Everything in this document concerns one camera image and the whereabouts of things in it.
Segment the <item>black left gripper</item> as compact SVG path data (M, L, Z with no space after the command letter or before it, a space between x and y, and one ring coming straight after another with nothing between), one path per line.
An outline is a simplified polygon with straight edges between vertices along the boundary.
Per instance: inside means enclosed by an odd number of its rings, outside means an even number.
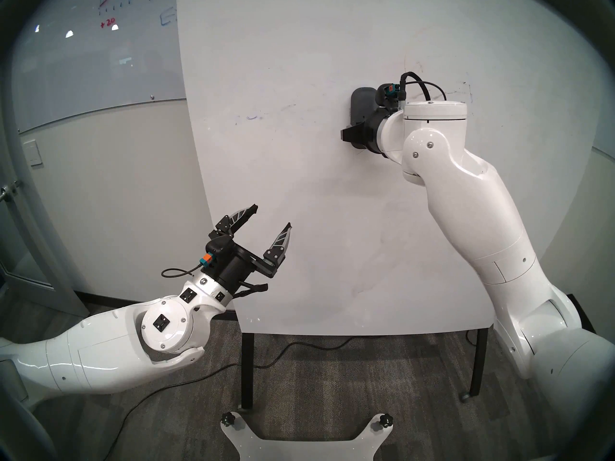
M258 205L239 210L231 215L223 216L209 233L209 239L222 235L234 237L234 234L258 211ZM266 292L268 284L252 284L246 280L253 272L258 272L267 278L273 278L285 259L290 243L292 226L287 223L276 237L274 243L263 253L263 258L238 244L232 244L225 249L223 255L216 257L216 276L218 282L233 299L245 297L254 293Z

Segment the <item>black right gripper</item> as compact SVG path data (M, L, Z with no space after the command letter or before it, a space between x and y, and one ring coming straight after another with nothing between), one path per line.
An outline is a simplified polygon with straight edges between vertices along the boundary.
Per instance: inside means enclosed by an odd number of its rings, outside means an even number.
M364 121L342 129L342 141L351 143L357 149L366 149L383 156L384 153L378 145L378 129L391 114L391 111L373 111Z

